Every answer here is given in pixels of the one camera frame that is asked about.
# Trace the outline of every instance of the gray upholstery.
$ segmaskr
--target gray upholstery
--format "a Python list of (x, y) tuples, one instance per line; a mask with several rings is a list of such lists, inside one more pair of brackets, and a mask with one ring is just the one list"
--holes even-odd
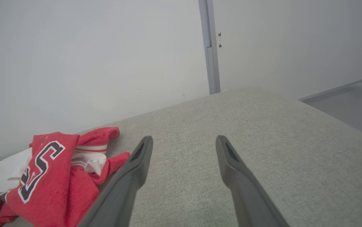
[(302, 102), (227, 91), (104, 126), (121, 131), (110, 156), (132, 152), (145, 135), (154, 140), (132, 227), (237, 226), (217, 135), (227, 136), (291, 227), (362, 226), (362, 133)]

